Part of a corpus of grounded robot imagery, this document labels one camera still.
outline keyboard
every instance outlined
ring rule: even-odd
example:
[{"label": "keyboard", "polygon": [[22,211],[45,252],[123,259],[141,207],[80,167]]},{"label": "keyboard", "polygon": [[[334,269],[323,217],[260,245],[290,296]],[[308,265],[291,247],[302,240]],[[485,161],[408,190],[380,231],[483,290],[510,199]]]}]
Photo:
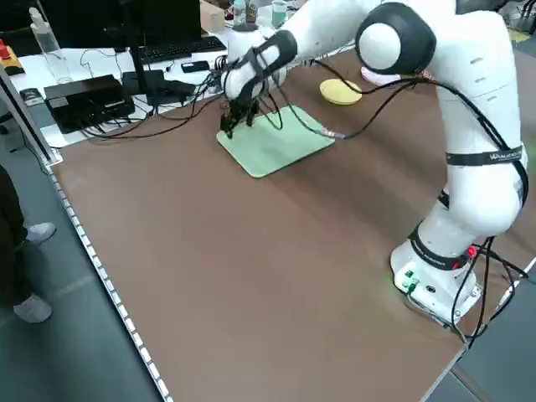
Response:
[{"label": "keyboard", "polygon": [[169,61],[174,59],[186,59],[193,53],[218,52],[227,47],[215,36],[207,36],[199,41],[186,44],[163,44],[158,46],[146,46],[140,48],[142,64]]}]

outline cup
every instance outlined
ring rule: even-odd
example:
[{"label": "cup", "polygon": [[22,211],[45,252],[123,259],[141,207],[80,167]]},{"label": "cup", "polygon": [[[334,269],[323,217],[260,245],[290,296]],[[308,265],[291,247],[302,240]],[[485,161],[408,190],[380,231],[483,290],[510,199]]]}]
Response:
[{"label": "cup", "polygon": [[284,0],[274,0],[271,4],[271,24],[278,29],[283,26],[286,21],[287,5]]}]

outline brown table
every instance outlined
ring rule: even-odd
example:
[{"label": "brown table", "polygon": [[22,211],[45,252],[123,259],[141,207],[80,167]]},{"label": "brown table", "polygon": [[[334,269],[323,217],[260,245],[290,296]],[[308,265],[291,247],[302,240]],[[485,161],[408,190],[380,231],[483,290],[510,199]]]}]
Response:
[{"label": "brown table", "polygon": [[[332,63],[361,82],[353,52]],[[529,146],[535,66],[518,56]],[[362,126],[388,95],[330,106],[325,78],[298,68],[286,90],[338,130]],[[218,102],[166,136],[62,151],[55,174],[175,400],[415,402],[452,363],[460,342],[405,305],[389,268],[445,183],[435,97],[406,91],[366,135],[261,180],[215,141]],[[522,266],[536,254],[533,200],[497,242]],[[495,306],[496,266],[492,284]]]}]

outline plastic bottle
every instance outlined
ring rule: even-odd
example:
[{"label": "plastic bottle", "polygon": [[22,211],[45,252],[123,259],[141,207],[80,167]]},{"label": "plastic bottle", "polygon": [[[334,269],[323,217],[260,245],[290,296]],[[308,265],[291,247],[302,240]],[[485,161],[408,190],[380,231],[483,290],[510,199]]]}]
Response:
[{"label": "plastic bottle", "polygon": [[72,82],[73,79],[70,77],[67,61],[59,48],[58,41],[54,36],[54,32],[52,32],[50,24],[43,20],[43,16],[37,8],[31,7],[29,11],[30,18],[33,21],[31,25],[33,35],[44,57],[47,59],[50,74],[52,74],[58,84]]},{"label": "plastic bottle", "polygon": [[233,14],[235,27],[245,24],[245,0],[234,0]]},{"label": "plastic bottle", "polygon": [[247,23],[257,22],[257,13],[259,12],[260,0],[249,0],[246,9],[245,20]]}]

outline green mat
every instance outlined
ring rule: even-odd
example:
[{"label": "green mat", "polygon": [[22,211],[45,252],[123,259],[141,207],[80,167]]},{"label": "green mat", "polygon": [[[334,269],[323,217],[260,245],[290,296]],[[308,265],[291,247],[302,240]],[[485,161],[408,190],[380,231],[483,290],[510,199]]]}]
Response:
[{"label": "green mat", "polygon": [[[320,123],[305,111],[297,106],[293,107],[309,127],[322,128]],[[270,114],[269,117],[279,125],[277,115]],[[253,178],[268,176],[334,143],[333,139],[319,136],[304,128],[288,106],[281,109],[281,117],[284,124],[281,131],[277,131],[264,116],[260,116],[255,119],[252,127],[245,123],[237,126],[232,140],[223,131],[216,137]]]}]

